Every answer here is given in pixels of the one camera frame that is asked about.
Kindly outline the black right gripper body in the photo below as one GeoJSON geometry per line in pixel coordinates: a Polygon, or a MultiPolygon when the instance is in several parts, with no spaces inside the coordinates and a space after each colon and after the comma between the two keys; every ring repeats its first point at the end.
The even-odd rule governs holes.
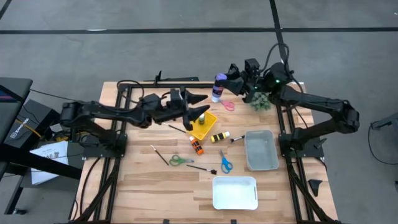
{"type": "Polygon", "coordinates": [[[257,81],[260,76],[260,71],[259,70],[251,70],[251,71],[247,72],[247,71],[243,70],[239,73],[239,75],[243,80],[243,85],[239,91],[239,94],[243,95],[244,103],[250,103],[250,102],[252,102],[252,99],[254,98],[254,94],[257,90],[257,81]]]}

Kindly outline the thin black paintbrush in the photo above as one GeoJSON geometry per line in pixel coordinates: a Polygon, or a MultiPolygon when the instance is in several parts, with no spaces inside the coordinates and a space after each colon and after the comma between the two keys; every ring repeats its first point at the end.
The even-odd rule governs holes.
{"type": "Polygon", "coordinates": [[[180,128],[177,128],[177,127],[175,127],[175,126],[172,126],[171,124],[162,123],[162,125],[165,125],[165,126],[168,126],[168,127],[172,128],[172,129],[175,129],[175,130],[177,130],[177,131],[186,133],[186,131],[184,131],[184,130],[182,130],[182,129],[180,129],[180,128]]]}
{"type": "Polygon", "coordinates": [[[150,145],[151,148],[153,148],[153,150],[156,152],[156,154],[166,163],[167,166],[169,166],[169,163],[164,159],[164,157],[161,155],[161,153],[153,146],[150,145]]]}

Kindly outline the yellow plastic basket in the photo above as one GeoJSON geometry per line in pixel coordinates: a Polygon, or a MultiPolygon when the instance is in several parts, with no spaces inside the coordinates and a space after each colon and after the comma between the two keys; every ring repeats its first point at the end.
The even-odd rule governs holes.
{"type": "Polygon", "coordinates": [[[195,121],[191,121],[190,124],[192,125],[193,129],[191,131],[188,131],[188,133],[198,140],[203,140],[205,136],[210,132],[216,121],[217,117],[209,111],[206,111],[204,112],[203,124],[201,124],[199,118],[195,121]]]}

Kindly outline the purple paint bottle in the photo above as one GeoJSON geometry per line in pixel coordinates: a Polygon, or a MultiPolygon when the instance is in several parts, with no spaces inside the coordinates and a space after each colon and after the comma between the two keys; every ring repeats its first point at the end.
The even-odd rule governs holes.
{"type": "Polygon", "coordinates": [[[217,103],[220,101],[220,98],[221,98],[221,95],[223,92],[223,87],[219,83],[219,81],[226,80],[226,79],[227,79],[227,76],[224,73],[219,73],[215,77],[215,82],[213,85],[212,96],[211,96],[212,102],[217,103]]]}

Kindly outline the yellow paint bottle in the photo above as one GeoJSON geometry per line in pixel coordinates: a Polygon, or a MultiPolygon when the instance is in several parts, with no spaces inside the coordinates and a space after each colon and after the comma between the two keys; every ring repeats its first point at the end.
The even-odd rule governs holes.
{"type": "Polygon", "coordinates": [[[226,138],[228,138],[229,136],[230,136],[229,131],[226,131],[226,132],[223,132],[223,133],[218,133],[218,134],[212,135],[212,136],[210,137],[210,139],[211,139],[211,142],[212,142],[212,143],[215,143],[215,142],[218,142],[218,141],[220,141],[220,140],[226,139],[226,138]]]}

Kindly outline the orange paint bottle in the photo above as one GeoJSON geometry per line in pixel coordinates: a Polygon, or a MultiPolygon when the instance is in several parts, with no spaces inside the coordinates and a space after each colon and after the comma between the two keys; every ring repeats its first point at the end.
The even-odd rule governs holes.
{"type": "Polygon", "coordinates": [[[199,141],[197,139],[195,139],[193,136],[190,136],[189,140],[190,140],[190,143],[191,143],[193,149],[195,150],[195,152],[198,155],[202,155],[204,153],[204,150],[203,150],[201,144],[199,143],[199,141]]]}

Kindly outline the green scissors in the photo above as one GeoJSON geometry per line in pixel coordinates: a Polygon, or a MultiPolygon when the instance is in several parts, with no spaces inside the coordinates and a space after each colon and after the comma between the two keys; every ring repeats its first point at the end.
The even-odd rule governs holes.
{"type": "Polygon", "coordinates": [[[192,163],[194,162],[193,159],[184,159],[178,155],[173,155],[172,158],[169,160],[169,164],[171,166],[179,166],[184,163],[192,163]]]}

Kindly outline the long wide-bristle black paintbrush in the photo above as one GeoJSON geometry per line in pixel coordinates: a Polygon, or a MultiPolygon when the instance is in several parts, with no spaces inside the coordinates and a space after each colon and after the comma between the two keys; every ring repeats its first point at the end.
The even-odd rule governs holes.
{"type": "Polygon", "coordinates": [[[203,171],[210,172],[210,173],[213,174],[213,175],[216,175],[216,174],[217,174],[217,170],[214,170],[214,169],[206,169],[206,168],[197,167],[197,166],[193,166],[193,165],[189,165],[189,164],[187,164],[187,166],[188,166],[188,167],[195,168],[195,169],[200,169],[200,170],[203,170],[203,171]]]}

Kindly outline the blue scissors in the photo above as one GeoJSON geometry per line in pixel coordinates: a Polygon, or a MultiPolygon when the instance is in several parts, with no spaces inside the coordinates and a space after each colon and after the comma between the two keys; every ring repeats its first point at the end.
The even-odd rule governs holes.
{"type": "Polygon", "coordinates": [[[229,174],[231,170],[233,169],[232,163],[228,161],[225,156],[223,151],[220,149],[220,156],[221,156],[221,170],[225,174],[229,174]]]}

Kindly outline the green artificial plant ball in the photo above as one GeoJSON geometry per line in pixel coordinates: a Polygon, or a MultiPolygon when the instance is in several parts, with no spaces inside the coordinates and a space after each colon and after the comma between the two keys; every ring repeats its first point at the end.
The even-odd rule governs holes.
{"type": "Polygon", "coordinates": [[[256,111],[267,111],[271,108],[271,103],[268,100],[268,94],[263,92],[256,92],[253,96],[252,102],[250,102],[250,105],[256,111]]]}

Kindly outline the grey plastic bin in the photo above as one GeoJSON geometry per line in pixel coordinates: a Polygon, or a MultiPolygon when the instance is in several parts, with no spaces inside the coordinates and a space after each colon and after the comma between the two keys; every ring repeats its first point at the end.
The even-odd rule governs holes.
{"type": "Polygon", "coordinates": [[[270,130],[247,131],[244,147],[250,171],[269,171],[279,168],[274,135],[270,130]]]}

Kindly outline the white paper sheet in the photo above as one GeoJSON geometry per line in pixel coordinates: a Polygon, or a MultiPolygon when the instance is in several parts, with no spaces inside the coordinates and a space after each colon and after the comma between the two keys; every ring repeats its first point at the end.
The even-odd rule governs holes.
{"type": "MultiPolygon", "coordinates": [[[[51,159],[53,161],[61,162],[62,164],[69,165],[68,163],[68,142],[60,141],[56,143],[46,144],[31,151],[31,153],[51,159]]],[[[51,174],[42,170],[31,168],[31,183],[33,185],[42,184],[48,180],[58,177],[57,174],[51,174]]]]}

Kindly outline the black stand base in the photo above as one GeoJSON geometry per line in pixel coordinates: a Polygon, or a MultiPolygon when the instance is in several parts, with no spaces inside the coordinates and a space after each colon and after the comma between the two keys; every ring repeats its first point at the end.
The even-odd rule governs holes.
{"type": "Polygon", "coordinates": [[[380,129],[384,126],[392,126],[393,130],[398,133],[398,113],[394,113],[371,124],[372,129],[380,129]]]}

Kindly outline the black box with white logo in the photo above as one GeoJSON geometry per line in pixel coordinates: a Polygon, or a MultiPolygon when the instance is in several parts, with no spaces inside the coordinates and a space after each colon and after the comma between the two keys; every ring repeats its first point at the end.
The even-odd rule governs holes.
{"type": "Polygon", "coordinates": [[[33,147],[40,140],[49,140],[51,126],[58,124],[60,114],[37,101],[29,100],[20,110],[4,143],[16,148],[33,147]]]}

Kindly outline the black plastic bracket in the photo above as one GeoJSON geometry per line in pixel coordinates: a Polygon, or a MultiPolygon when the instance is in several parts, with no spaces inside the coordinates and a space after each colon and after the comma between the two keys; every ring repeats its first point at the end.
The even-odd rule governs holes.
{"type": "Polygon", "coordinates": [[[319,180],[319,179],[310,179],[310,180],[308,180],[308,184],[309,184],[309,186],[310,186],[310,188],[311,188],[311,190],[312,190],[312,192],[313,192],[313,195],[314,195],[315,197],[318,196],[320,184],[321,184],[322,182],[323,182],[323,181],[322,181],[322,180],[319,180]]]}

